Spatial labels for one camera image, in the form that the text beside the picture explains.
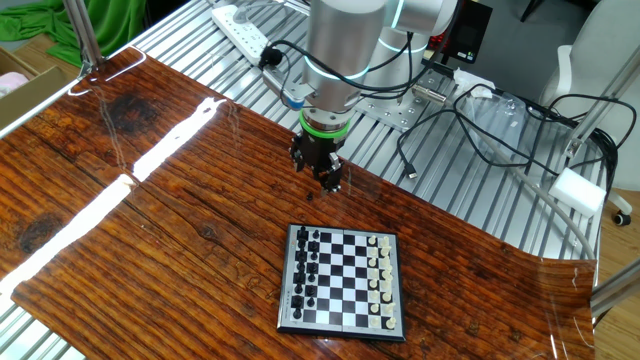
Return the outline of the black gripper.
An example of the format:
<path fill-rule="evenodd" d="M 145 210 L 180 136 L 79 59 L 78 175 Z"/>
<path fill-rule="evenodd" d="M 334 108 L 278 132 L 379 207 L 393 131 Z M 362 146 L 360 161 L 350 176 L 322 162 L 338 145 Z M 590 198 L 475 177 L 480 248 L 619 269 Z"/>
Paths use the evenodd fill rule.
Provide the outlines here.
<path fill-rule="evenodd" d="M 294 170 L 301 172 L 305 164 L 314 167 L 314 174 L 321 185 L 322 192 L 336 193 L 341 189 L 341 178 L 344 161 L 337 155 L 344 145 L 346 137 L 321 138 L 304 133 L 301 147 L 298 140 L 293 139 L 289 153 Z"/>

